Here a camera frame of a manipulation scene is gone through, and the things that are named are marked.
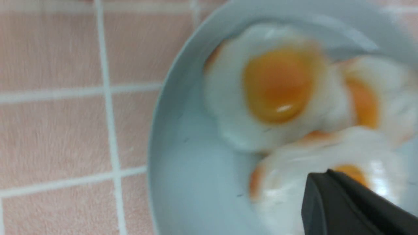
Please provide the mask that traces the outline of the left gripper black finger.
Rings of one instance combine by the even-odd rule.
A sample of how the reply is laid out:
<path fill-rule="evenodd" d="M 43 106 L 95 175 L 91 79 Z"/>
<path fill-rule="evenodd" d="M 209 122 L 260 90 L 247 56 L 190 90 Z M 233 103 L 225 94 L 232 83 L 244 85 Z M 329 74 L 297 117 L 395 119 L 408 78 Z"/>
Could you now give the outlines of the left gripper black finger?
<path fill-rule="evenodd" d="M 306 235 L 416 235 L 417 217 L 342 172 L 309 173 L 301 208 Z"/>

